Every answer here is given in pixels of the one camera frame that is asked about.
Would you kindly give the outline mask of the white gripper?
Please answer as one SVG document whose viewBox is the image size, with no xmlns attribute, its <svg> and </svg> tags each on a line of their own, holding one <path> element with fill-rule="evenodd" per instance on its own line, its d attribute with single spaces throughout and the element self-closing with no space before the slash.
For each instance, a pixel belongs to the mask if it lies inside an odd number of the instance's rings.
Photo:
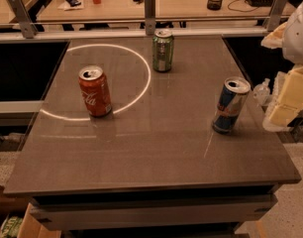
<svg viewBox="0 0 303 238">
<path fill-rule="evenodd" d="M 287 73 L 277 74 L 262 122 L 266 131 L 284 131 L 303 110 L 303 2 L 287 23 L 279 25 L 260 44 L 268 49 L 282 47 L 283 56 L 297 63 Z"/>
</svg>

